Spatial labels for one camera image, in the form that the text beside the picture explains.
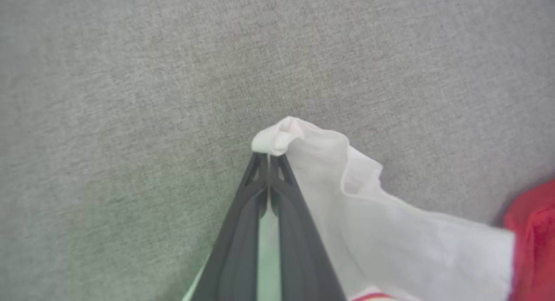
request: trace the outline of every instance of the red stripe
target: red stripe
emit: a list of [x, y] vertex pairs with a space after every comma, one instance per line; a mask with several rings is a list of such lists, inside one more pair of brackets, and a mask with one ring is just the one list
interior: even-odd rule
[[353, 301], [368, 301], [368, 300], [372, 300], [372, 299], [377, 299], [377, 298], [390, 298], [389, 295], [386, 295], [385, 293], [370, 293], [367, 295], [363, 295], [360, 298], [354, 299]]

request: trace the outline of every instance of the gray fabric surface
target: gray fabric surface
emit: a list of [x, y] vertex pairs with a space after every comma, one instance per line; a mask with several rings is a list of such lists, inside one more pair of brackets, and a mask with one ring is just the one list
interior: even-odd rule
[[180, 300], [294, 115], [492, 222], [555, 176], [555, 0], [0, 0], [0, 299]]

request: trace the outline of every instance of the gray upholstery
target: gray upholstery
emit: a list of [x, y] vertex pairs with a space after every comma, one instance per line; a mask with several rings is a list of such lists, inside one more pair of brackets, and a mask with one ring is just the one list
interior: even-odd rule
[[555, 175], [555, 0], [0, 0], [0, 299], [173, 300], [260, 129], [492, 222]]

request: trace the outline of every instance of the red cloth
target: red cloth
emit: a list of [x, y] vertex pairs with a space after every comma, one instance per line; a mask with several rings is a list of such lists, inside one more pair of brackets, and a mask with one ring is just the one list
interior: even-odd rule
[[503, 221], [516, 235], [511, 301], [554, 301], [555, 180], [519, 196]]
[[363, 295], [360, 298], [354, 299], [353, 301], [370, 301], [370, 300], [377, 300], [377, 299], [393, 300], [393, 299], [391, 299], [391, 297], [389, 295], [386, 295], [385, 293], [370, 293], [370, 294], [367, 294], [367, 295]]

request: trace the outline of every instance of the white cloth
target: white cloth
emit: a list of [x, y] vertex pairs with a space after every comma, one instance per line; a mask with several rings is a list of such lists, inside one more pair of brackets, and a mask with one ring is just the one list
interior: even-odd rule
[[381, 188], [380, 163], [349, 146], [343, 134], [297, 118], [258, 133], [252, 150], [287, 153], [351, 299], [373, 286], [404, 301], [507, 299], [511, 232], [406, 204]]

